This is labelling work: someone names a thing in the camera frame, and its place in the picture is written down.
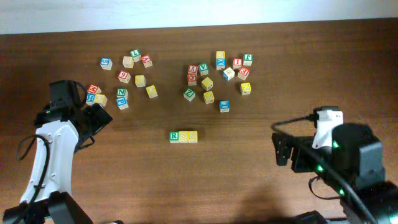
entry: letter on block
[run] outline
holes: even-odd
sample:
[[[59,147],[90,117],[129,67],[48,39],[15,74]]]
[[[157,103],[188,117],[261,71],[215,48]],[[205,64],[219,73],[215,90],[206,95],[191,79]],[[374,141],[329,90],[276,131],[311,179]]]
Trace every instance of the letter on block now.
[[[189,65],[188,66],[188,75],[198,75],[198,66],[197,65]]]
[[[187,99],[188,101],[192,101],[194,97],[195,97],[195,91],[193,91],[191,88],[188,88],[184,93],[184,98]]]
[[[120,88],[116,90],[116,97],[120,98],[120,97],[125,97],[125,99],[127,100],[129,96],[129,92],[127,91],[126,88]]]
[[[130,73],[121,70],[118,75],[118,78],[123,83],[129,83],[131,76],[130,76]]]
[[[239,70],[242,67],[243,60],[241,58],[234,58],[234,63],[232,64],[233,70]]]
[[[225,59],[225,51],[217,51],[216,58],[223,58]]]
[[[102,94],[96,94],[94,97],[94,103],[97,103],[101,106],[106,106],[107,101],[108,101],[107,97]]]
[[[136,75],[136,86],[137,87],[145,87],[145,76]]]
[[[229,100],[221,100],[220,101],[220,112],[229,112]]]
[[[171,131],[169,133],[169,140],[170,140],[170,143],[179,143],[178,131]]]
[[[187,143],[188,142],[188,131],[179,131],[178,132],[178,142],[179,143]]]
[[[130,54],[134,62],[141,61],[141,53],[139,52],[139,50],[132,50],[130,51]]]
[[[206,90],[209,91],[213,87],[213,81],[207,77],[201,82],[201,86]]]
[[[225,80],[230,81],[232,78],[235,77],[235,71],[231,67],[229,67],[223,71],[223,77],[225,78]]]
[[[197,76],[195,74],[188,75],[188,86],[197,85]]]
[[[100,94],[101,93],[101,89],[96,86],[96,85],[90,85],[87,89],[87,93],[91,93],[91,94]]]
[[[239,70],[238,77],[239,77],[240,79],[242,79],[242,80],[246,80],[246,78],[249,76],[249,72],[250,72],[250,69],[245,68],[245,67],[242,67],[242,68]]]
[[[188,132],[188,142],[189,143],[198,142],[198,132],[197,131],[189,131]]]
[[[224,59],[222,59],[222,58],[216,59],[216,69],[217,70],[224,70],[225,64],[226,64],[225,58]]]
[[[129,105],[127,104],[127,99],[124,96],[117,98],[116,104],[118,105],[119,109],[121,109],[121,110],[129,108]]]
[[[207,63],[199,64],[199,73],[201,76],[209,74],[209,66]]]
[[[241,84],[241,93],[242,95],[248,95],[251,92],[251,85],[250,83],[242,83]]]
[[[134,60],[130,56],[123,57],[123,66],[124,68],[132,68],[134,66]]]
[[[93,104],[94,104],[94,98],[95,98],[95,95],[94,95],[94,94],[88,93],[88,94],[87,94],[87,99],[86,99],[86,104],[87,104],[88,106],[93,105]]]
[[[253,63],[253,55],[252,54],[245,54],[243,55],[243,65],[250,66]]]
[[[213,95],[212,91],[208,91],[208,92],[204,93],[203,97],[205,98],[206,104],[214,103],[214,95]]]
[[[152,59],[149,55],[142,56],[142,62],[144,63],[144,67],[151,67],[152,66]]]
[[[102,69],[105,69],[105,70],[112,69],[112,61],[110,58],[101,58],[100,65],[101,65]]]
[[[154,85],[148,86],[147,87],[147,93],[149,98],[153,98],[157,96],[156,88]]]

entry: wooden cube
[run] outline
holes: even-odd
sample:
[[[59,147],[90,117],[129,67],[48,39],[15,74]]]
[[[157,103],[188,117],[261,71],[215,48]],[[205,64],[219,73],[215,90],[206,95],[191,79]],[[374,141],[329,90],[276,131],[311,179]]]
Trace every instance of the wooden cube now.
[[[188,75],[188,86],[197,85],[197,76],[195,74]]]
[[[95,94],[87,93],[86,104],[91,106],[94,104]]]
[[[127,104],[127,99],[124,96],[116,98],[116,104],[121,110],[129,108],[129,105]]]
[[[142,62],[144,63],[144,67],[151,67],[152,66],[152,59],[149,55],[142,56]]]
[[[141,61],[141,53],[139,52],[139,50],[132,50],[130,51],[130,54],[134,62]]]
[[[225,65],[226,65],[226,60],[225,58],[218,58],[216,59],[216,69],[217,70],[224,70],[225,69]]]
[[[146,85],[145,76],[136,75],[136,86],[137,87],[145,87],[145,85]]]
[[[87,93],[91,93],[91,94],[100,94],[101,93],[101,89],[96,86],[96,85],[90,85],[87,89]]]
[[[118,75],[118,78],[123,83],[129,83],[131,76],[129,72],[121,70]]]
[[[199,64],[199,73],[201,76],[209,74],[209,66],[207,63]]]
[[[178,142],[179,143],[187,143],[188,142],[188,131],[179,131],[178,132]]]
[[[124,68],[132,68],[134,66],[134,60],[130,56],[123,57],[123,66]]]
[[[108,101],[107,97],[102,94],[96,94],[94,97],[94,103],[97,103],[101,106],[106,106],[107,101]]]
[[[221,100],[220,101],[220,112],[229,112],[229,100]]]
[[[195,91],[193,91],[191,88],[188,88],[184,93],[184,98],[187,99],[188,101],[192,101],[194,97],[195,97]]]
[[[189,143],[198,142],[198,132],[197,131],[189,131],[188,132],[188,142]]]
[[[242,95],[248,95],[251,92],[251,85],[250,83],[242,83],[241,84],[241,93]]]
[[[203,97],[205,98],[206,104],[214,103],[214,95],[213,95],[212,91],[208,91],[208,92],[204,93]]]
[[[252,54],[245,54],[243,55],[243,65],[250,66],[253,63],[253,55]]]
[[[198,65],[189,65],[188,75],[198,75]]]
[[[169,140],[170,143],[179,143],[180,141],[178,140],[178,131],[171,131],[169,133]]]
[[[100,65],[101,65],[102,69],[105,69],[105,70],[112,69],[112,61],[110,58],[101,58]]]
[[[216,58],[223,58],[225,59],[225,51],[217,51]]]
[[[242,67],[243,60],[241,58],[234,58],[234,62],[232,64],[233,70],[239,70]]]
[[[149,98],[153,98],[153,97],[157,96],[156,88],[154,85],[148,86],[146,89],[147,89]]]
[[[209,91],[213,87],[213,81],[207,77],[201,82],[201,86],[206,90]]]
[[[125,97],[125,99],[127,100],[129,96],[129,92],[127,91],[126,88],[119,88],[116,90],[116,97],[117,98],[121,98],[121,97]]]
[[[235,71],[231,67],[229,67],[223,71],[223,77],[225,78],[225,80],[230,81],[232,78],[235,77]]]
[[[238,72],[238,78],[242,80],[246,80],[246,78],[249,76],[250,69],[242,67],[239,72]]]

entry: wooden table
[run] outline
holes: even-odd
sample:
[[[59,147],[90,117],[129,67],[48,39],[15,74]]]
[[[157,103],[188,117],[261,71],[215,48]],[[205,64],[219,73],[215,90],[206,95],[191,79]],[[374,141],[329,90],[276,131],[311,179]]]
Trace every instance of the wooden table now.
[[[270,125],[338,105],[345,121],[371,125],[384,143],[387,178],[398,184],[397,37],[398,19],[2,35],[0,210],[18,205],[29,181],[35,151],[17,162],[16,147],[34,133],[48,84],[71,79],[99,85],[114,118],[73,160],[73,197],[95,223],[238,222],[311,210],[342,217],[338,201],[308,190],[314,173],[276,165]],[[159,97],[118,80],[133,49],[154,65],[126,70],[145,75]],[[250,95],[241,96],[242,80],[226,82],[215,70],[216,50],[225,50],[229,66],[253,54]],[[101,57],[111,58],[112,70],[101,69]],[[200,85],[192,102],[183,97],[188,65],[203,62],[214,81],[210,105]],[[124,111],[115,102],[119,87],[129,92]],[[219,112],[222,99],[230,100],[229,113]],[[169,131],[188,129],[198,131],[197,144],[169,143]],[[315,132],[306,122],[287,130]],[[321,182],[315,188],[334,195]]]

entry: white background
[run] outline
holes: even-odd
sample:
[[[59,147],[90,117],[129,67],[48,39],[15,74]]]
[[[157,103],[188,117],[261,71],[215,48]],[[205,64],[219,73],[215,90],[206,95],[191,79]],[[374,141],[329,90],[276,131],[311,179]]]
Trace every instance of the white background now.
[[[0,0],[0,34],[398,17],[398,0]]]

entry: wood grain surface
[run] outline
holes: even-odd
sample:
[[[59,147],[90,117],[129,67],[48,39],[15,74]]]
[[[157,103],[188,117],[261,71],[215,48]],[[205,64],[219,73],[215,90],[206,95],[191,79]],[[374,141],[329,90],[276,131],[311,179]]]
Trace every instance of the wood grain surface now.
[[[338,105],[346,122],[372,127],[384,144],[387,178],[398,184],[397,37],[398,19],[2,35],[0,210],[17,206],[29,181],[35,150],[17,162],[16,146],[34,133],[49,83],[71,79],[99,85],[114,118],[73,159],[73,197],[95,223],[240,222],[311,210],[343,217],[338,201],[311,195],[307,182],[315,174],[276,165],[270,125]],[[145,75],[157,98],[117,78],[133,49],[154,65],[126,70]],[[240,79],[226,82],[215,70],[216,50],[226,51],[229,66],[253,54],[250,95],[240,95]],[[111,58],[112,70],[100,67],[101,57]],[[192,102],[183,97],[188,65],[203,62],[214,81],[210,105],[200,85]],[[123,111],[116,106],[119,87],[129,92]],[[231,102],[229,113],[219,112],[223,99]],[[170,144],[175,130],[197,130],[199,142]],[[306,122],[286,130],[315,132]],[[334,195],[321,182],[315,191]]]

